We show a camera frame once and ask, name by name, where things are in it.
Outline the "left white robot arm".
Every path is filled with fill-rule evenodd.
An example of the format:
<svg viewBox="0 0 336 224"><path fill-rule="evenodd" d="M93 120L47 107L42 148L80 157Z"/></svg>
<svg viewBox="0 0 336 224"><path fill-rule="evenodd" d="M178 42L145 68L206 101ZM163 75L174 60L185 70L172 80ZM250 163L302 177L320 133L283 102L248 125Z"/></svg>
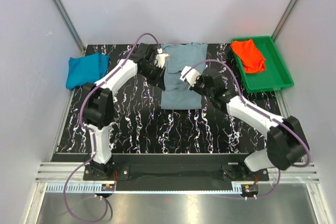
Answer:
<svg viewBox="0 0 336 224"><path fill-rule="evenodd" d="M85 162L86 173L93 173L107 180L115 173L110 150L109 128L114 120L113 96L127 81L140 74L148 84L165 90L165 63L170 59L161 48L140 44L103 78L95 83L86 83L83 91L79 120L90 135L91 156Z"/></svg>

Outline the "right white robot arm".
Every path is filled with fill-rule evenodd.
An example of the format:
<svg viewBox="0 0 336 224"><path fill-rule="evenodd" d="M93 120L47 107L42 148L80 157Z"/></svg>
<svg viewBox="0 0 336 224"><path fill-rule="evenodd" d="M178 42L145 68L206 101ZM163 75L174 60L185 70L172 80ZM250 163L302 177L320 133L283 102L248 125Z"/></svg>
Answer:
<svg viewBox="0 0 336 224"><path fill-rule="evenodd" d="M296 117L283 118L261 109L235 91L226 89L220 77L203 75L192 69L182 79L190 85L190 90L207 97L214 108L244 121L266 138L267 146L246 156L238 167L242 179L250 180L257 171L266 168L287 170L310 151Z"/></svg>

